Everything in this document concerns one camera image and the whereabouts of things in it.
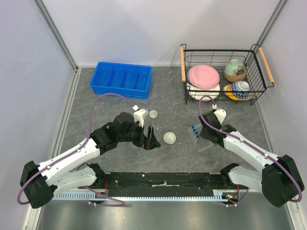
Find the clear acrylic tube rack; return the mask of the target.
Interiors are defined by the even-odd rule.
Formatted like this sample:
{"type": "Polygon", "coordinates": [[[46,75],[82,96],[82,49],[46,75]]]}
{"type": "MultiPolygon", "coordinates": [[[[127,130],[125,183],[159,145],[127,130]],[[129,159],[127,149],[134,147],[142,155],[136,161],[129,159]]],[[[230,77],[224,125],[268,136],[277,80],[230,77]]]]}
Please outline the clear acrylic tube rack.
{"type": "MultiPolygon", "coordinates": [[[[194,125],[196,132],[198,132],[198,135],[200,136],[201,130],[202,130],[202,125],[197,124],[194,125]]],[[[194,134],[193,129],[191,127],[188,128],[188,134],[189,134],[189,140],[190,142],[198,148],[198,152],[205,151],[213,146],[213,143],[203,139],[201,136],[200,138],[196,138],[196,135],[194,134]]]]}

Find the small white crucible cup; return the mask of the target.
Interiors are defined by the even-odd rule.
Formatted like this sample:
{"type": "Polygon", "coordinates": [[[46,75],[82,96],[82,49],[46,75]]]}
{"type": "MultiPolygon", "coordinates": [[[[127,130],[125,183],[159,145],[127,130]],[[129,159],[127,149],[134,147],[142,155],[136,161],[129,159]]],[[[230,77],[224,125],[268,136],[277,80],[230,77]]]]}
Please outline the small white crucible cup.
{"type": "Polygon", "coordinates": [[[156,119],[157,116],[158,116],[158,113],[157,113],[156,110],[151,110],[151,111],[149,112],[149,116],[150,116],[151,119],[156,119]]]}

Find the blue plastic divided bin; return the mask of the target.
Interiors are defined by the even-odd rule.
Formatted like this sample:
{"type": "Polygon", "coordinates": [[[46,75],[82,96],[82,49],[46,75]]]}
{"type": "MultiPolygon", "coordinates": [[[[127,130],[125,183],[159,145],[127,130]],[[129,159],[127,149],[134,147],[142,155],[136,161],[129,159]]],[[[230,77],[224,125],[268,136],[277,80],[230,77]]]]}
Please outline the blue plastic divided bin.
{"type": "Polygon", "coordinates": [[[147,99],[151,79],[151,66],[98,62],[89,85],[95,94],[147,99]]]}

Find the clear glass beaker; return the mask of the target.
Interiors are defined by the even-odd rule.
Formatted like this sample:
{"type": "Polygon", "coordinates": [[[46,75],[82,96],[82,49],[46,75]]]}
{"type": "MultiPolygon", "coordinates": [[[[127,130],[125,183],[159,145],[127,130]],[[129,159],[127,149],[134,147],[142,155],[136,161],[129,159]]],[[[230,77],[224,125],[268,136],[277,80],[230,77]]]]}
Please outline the clear glass beaker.
{"type": "Polygon", "coordinates": [[[155,135],[158,135],[158,134],[160,134],[161,133],[161,128],[159,128],[159,127],[154,127],[154,134],[155,135]]]}

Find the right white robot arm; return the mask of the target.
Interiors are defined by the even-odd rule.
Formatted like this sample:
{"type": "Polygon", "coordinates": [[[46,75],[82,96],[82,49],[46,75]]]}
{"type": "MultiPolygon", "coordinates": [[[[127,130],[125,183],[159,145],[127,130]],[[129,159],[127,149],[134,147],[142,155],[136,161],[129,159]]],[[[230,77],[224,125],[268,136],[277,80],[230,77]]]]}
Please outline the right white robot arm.
{"type": "Polygon", "coordinates": [[[229,189],[239,184],[262,192],[275,207],[302,200],[305,186],[292,157],[268,152],[246,139],[234,127],[221,125],[223,116],[217,112],[201,114],[199,119],[202,138],[237,154],[254,167],[249,170],[236,163],[230,164],[220,176],[222,187],[229,189]]]}

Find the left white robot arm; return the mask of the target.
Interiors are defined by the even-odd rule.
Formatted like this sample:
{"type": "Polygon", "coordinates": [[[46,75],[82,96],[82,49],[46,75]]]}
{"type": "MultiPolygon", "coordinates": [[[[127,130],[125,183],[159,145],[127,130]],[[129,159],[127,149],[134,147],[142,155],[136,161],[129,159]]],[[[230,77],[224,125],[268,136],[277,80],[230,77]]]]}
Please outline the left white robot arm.
{"type": "Polygon", "coordinates": [[[101,188],[106,175],[98,164],[91,164],[81,172],[72,170],[88,160],[113,150],[120,142],[130,142],[138,148],[153,150],[161,145],[154,135],[153,126],[144,134],[144,120],[139,111],[120,113],[112,122],[94,130],[75,147],[39,164],[30,161],[24,165],[17,196],[20,205],[39,208],[64,191],[77,187],[101,188]]]}

